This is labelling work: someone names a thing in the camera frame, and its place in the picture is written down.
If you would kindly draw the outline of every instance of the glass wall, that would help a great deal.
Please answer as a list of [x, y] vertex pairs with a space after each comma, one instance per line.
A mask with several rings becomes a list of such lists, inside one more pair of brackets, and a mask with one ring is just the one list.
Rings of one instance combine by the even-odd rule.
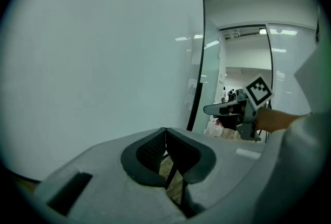
[[205, 47], [200, 82], [202, 91], [195, 118], [193, 132], [203, 134], [209, 121], [209, 115], [203, 112], [203, 108], [214, 103], [216, 87], [218, 83], [220, 45], [219, 30], [209, 20], [205, 22]]
[[288, 114], [307, 114], [310, 106], [294, 73], [315, 50], [315, 32], [301, 27], [270, 24], [268, 33], [274, 63], [272, 108]]

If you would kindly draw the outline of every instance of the black mesh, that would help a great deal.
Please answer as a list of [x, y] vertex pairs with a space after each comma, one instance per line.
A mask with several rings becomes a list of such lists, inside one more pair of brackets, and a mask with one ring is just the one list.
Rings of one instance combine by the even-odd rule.
[[159, 175], [162, 157], [166, 151], [166, 129], [133, 142], [121, 154], [121, 163], [127, 174], [137, 183], [165, 187], [166, 179]]
[[166, 143], [169, 156], [188, 184], [203, 181], [216, 163], [211, 148], [172, 128], [167, 128]]
[[138, 161], [146, 168], [159, 173], [163, 155], [166, 151], [166, 137], [158, 135], [137, 150]]
[[167, 150], [181, 175], [191, 169], [200, 159], [200, 152], [178, 137], [167, 133]]

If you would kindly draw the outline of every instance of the gray plastic surface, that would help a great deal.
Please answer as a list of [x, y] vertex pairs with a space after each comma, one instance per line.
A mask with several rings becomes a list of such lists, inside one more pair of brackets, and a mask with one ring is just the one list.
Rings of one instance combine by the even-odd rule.
[[[96, 145], [63, 166], [36, 189], [47, 203], [79, 171], [92, 180], [68, 214], [81, 223], [266, 223], [298, 201], [321, 173], [331, 144], [329, 114], [295, 121], [270, 135], [264, 146], [204, 137], [174, 129], [210, 147], [216, 164], [201, 182], [186, 187], [190, 203], [205, 210], [187, 219], [164, 188], [137, 184], [122, 168], [120, 156], [132, 142], [155, 130]], [[261, 153], [239, 156], [240, 148]]]
[[[256, 162], [261, 159], [266, 163], [267, 169], [259, 171], [255, 169], [254, 177], [261, 188], [266, 185], [267, 179], [276, 162], [277, 152], [280, 148], [281, 137], [273, 137], [268, 144], [255, 144], [254, 142], [237, 142], [227, 139], [202, 137], [189, 131], [176, 129], [176, 131], [199, 141], [210, 147], [216, 154], [216, 164], [208, 177], [197, 184], [187, 186], [193, 203], [198, 203], [205, 208], [210, 208], [216, 202], [228, 195], [236, 186], [245, 179], [246, 174]], [[236, 150], [244, 149], [262, 153], [258, 160], [239, 156]]]
[[81, 223], [173, 223], [185, 220], [162, 187], [136, 183], [121, 165], [129, 144], [157, 131], [153, 129], [103, 142], [52, 173], [35, 191], [47, 203], [77, 173], [93, 175], [67, 217]]

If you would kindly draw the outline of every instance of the rectangular slot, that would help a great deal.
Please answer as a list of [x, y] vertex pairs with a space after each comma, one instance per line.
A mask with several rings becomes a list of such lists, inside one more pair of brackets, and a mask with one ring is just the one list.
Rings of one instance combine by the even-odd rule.
[[66, 216], [82, 193], [92, 175], [89, 173], [77, 173], [48, 203], [48, 206]]

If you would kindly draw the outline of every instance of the person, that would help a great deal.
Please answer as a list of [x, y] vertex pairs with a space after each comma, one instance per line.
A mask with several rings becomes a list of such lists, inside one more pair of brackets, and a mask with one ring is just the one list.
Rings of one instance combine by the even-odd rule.
[[228, 93], [228, 102], [231, 102], [232, 101], [232, 95], [233, 95], [233, 91], [234, 89], [231, 89]]
[[225, 96], [226, 96], [226, 94], [227, 94], [227, 92], [225, 90], [225, 87], [223, 87], [221, 103], [224, 103], [225, 102]]
[[[242, 114], [244, 115], [244, 113], [245, 107], [242, 107]], [[260, 107], [257, 112], [255, 122], [257, 124], [257, 130], [264, 130], [272, 133], [279, 129], [287, 129], [295, 120], [310, 115], [311, 113], [306, 115], [292, 115], [277, 110]]]
[[232, 93], [232, 101], [234, 101], [237, 98], [237, 93], [238, 93], [238, 89], [236, 89], [233, 93]]

